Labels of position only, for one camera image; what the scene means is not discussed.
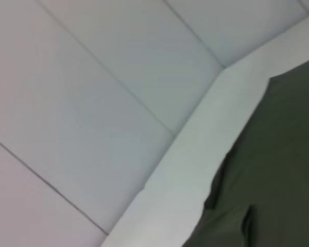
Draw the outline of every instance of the dark green fabric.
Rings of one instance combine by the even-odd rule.
[[[309,62],[270,80],[184,247],[247,244],[309,246]]]

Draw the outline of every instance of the olive green clothing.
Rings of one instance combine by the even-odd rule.
[[[271,78],[223,161],[184,245],[205,246],[309,246],[309,62]]]

